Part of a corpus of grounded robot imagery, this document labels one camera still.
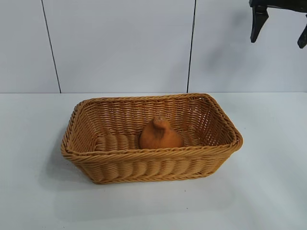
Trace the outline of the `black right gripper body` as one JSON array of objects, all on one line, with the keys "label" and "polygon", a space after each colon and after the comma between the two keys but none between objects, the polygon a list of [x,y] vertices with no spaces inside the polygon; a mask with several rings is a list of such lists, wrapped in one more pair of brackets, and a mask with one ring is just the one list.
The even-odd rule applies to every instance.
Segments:
[{"label": "black right gripper body", "polygon": [[307,0],[249,0],[250,7],[264,6],[296,12],[307,11]]}]

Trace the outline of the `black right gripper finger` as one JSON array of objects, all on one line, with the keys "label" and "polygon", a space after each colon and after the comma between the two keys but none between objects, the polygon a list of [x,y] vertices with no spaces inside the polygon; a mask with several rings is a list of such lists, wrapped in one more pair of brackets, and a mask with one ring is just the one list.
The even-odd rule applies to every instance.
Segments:
[{"label": "black right gripper finger", "polygon": [[250,40],[252,43],[255,43],[263,25],[269,18],[267,12],[267,6],[260,6],[260,5],[252,6],[252,15],[253,15],[252,18],[253,20],[252,20]]},{"label": "black right gripper finger", "polygon": [[300,49],[303,49],[307,45],[307,25],[305,26],[302,34],[300,35],[297,45]]}]

